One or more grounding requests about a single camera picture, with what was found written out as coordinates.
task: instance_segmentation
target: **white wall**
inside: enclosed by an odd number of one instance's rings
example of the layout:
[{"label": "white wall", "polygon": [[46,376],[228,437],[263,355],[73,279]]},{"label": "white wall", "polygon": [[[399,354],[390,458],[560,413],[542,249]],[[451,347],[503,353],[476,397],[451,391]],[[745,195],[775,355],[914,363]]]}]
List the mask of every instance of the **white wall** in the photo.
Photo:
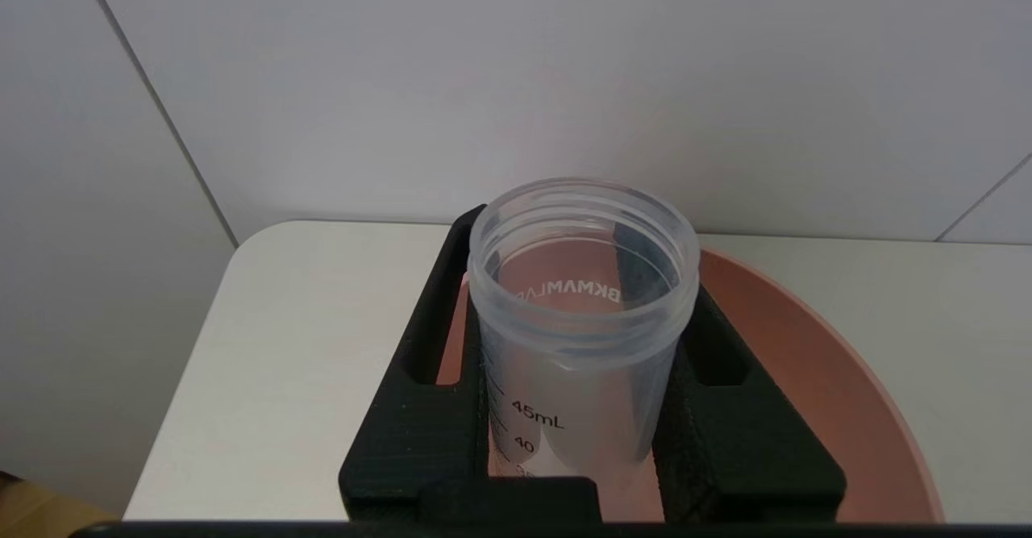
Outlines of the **white wall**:
[{"label": "white wall", "polygon": [[1032,0],[108,2],[240,240],[562,175],[934,240],[1032,150]]},{"label": "white wall", "polygon": [[1032,153],[1010,178],[976,204],[943,240],[1032,244]]},{"label": "white wall", "polygon": [[229,238],[95,0],[0,0],[0,470],[121,514]]}]

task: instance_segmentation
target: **white table surface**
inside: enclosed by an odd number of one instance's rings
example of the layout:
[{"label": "white table surface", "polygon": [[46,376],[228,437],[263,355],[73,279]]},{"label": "white table surface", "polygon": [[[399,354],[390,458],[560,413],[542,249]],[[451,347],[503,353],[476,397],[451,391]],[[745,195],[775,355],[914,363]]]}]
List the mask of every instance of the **white table surface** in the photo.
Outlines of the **white table surface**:
[{"label": "white table surface", "polygon": [[[291,222],[226,270],[126,519],[346,519],[336,473],[448,226]],[[1032,519],[1032,247],[703,238],[818,311],[949,521]]]}]

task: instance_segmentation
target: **black holder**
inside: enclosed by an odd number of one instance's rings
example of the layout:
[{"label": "black holder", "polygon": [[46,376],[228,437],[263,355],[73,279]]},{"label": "black holder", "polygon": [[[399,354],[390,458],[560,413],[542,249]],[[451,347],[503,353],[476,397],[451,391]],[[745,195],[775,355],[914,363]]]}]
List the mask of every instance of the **black holder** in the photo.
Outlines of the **black holder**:
[{"label": "black holder", "polygon": [[[536,524],[601,519],[587,479],[487,477],[472,302],[460,378],[434,384],[482,209],[452,225],[341,468],[353,520],[522,524],[528,507]],[[652,443],[667,523],[834,520],[841,469],[704,287],[677,347]]]}]

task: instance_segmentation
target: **pink tray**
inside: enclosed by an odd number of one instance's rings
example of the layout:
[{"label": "pink tray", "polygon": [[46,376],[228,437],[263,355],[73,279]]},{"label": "pink tray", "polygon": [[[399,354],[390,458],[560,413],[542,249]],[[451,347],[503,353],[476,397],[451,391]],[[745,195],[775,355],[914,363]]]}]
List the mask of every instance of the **pink tray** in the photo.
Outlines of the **pink tray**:
[{"label": "pink tray", "polygon": [[[796,295],[733,258],[704,251],[702,283],[845,472],[839,521],[943,523],[938,494],[906,422],[834,328]],[[463,284],[453,328],[464,326],[465,299]],[[453,329],[448,340],[440,384],[458,380],[461,330]],[[651,487],[642,497],[656,500],[657,492]],[[650,512],[634,516],[638,519],[662,516],[658,504],[636,509]]]}]

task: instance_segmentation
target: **measuring cup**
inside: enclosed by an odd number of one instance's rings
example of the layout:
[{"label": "measuring cup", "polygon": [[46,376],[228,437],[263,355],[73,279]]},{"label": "measuring cup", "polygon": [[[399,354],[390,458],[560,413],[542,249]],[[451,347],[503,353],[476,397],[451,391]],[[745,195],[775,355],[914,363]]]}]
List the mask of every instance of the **measuring cup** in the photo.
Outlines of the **measuring cup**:
[{"label": "measuring cup", "polygon": [[635,481],[699,291],[699,241],[670,204],[593,179],[513,189],[477,218],[495,470]]}]

